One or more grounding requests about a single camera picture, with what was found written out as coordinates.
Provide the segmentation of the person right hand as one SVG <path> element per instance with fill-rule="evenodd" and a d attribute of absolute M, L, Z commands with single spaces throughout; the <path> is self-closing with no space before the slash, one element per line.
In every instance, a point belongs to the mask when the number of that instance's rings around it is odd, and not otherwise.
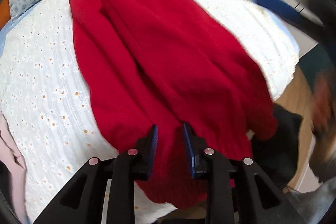
<path fill-rule="evenodd" d="M 325 139 L 331 135 L 335 121 L 335 84 L 330 75 L 321 74 L 315 81 L 311 118 L 316 139 Z"/>

